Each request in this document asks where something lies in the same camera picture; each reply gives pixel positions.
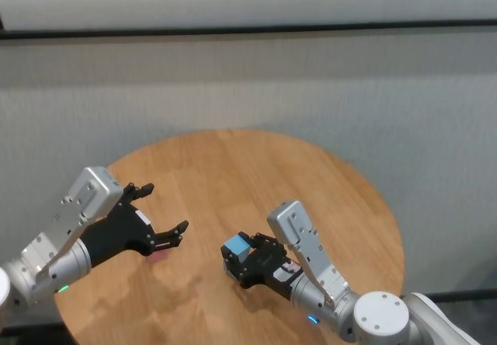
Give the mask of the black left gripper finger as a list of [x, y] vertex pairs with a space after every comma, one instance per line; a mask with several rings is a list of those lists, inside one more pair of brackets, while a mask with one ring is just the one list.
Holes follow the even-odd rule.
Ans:
[[147, 197], [152, 194], [153, 190], [153, 183], [147, 183], [143, 186], [135, 186], [133, 183], [129, 183], [123, 188], [123, 204], [130, 204], [132, 201]]
[[178, 247], [182, 242], [182, 234], [189, 227], [187, 220], [180, 222], [176, 227], [166, 231], [154, 234], [150, 239], [151, 252], [156, 253], [162, 250]]

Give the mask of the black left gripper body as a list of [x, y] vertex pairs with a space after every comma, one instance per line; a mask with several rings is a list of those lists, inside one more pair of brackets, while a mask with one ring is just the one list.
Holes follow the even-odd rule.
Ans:
[[131, 204], [117, 205], [106, 218], [90, 225], [80, 237], [89, 253], [91, 267], [131, 250], [150, 256], [154, 230], [144, 213]]

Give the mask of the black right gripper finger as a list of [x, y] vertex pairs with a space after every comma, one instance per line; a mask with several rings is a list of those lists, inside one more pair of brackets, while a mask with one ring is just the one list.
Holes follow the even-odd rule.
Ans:
[[275, 238], [269, 237], [261, 233], [256, 233], [255, 235], [248, 235], [245, 232], [239, 232], [239, 236], [252, 248], [260, 249], [263, 246], [278, 246], [278, 242]]
[[224, 259], [224, 268], [228, 275], [234, 281], [239, 282], [243, 277], [243, 261], [245, 260], [245, 248], [236, 248], [232, 250], [226, 245], [221, 247], [221, 253]]

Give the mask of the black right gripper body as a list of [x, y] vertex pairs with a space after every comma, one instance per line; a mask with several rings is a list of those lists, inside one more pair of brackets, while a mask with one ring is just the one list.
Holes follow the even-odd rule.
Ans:
[[238, 281], [243, 289], [264, 285], [289, 301], [292, 284], [300, 276], [301, 266], [287, 256], [282, 244], [265, 242], [243, 261]]

